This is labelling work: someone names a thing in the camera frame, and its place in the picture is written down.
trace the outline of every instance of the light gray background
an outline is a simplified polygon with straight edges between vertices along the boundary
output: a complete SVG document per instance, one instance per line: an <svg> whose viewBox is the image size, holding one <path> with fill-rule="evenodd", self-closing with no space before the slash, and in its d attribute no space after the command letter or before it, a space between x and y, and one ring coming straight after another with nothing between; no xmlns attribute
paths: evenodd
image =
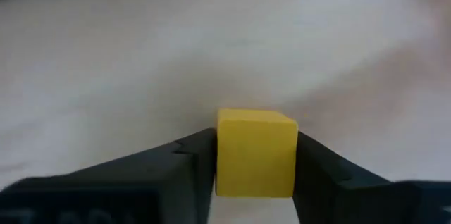
<svg viewBox="0 0 451 224"><path fill-rule="evenodd" d="M0 185L267 108L386 178L451 180L451 0L0 0ZM215 198L212 223L296 223Z"/></svg>

